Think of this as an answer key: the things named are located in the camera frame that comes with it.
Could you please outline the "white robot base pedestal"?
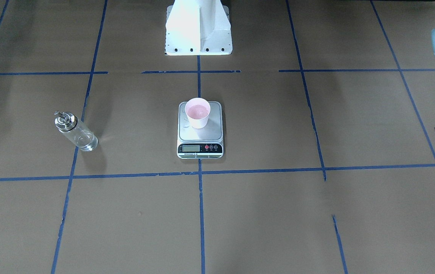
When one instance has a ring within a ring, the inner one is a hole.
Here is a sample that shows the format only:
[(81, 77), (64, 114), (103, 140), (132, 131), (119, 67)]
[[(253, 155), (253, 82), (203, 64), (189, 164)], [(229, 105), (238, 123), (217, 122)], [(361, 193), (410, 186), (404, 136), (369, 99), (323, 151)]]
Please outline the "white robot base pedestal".
[(229, 8), (220, 0), (176, 0), (167, 7), (168, 56), (223, 56), (233, 52)]

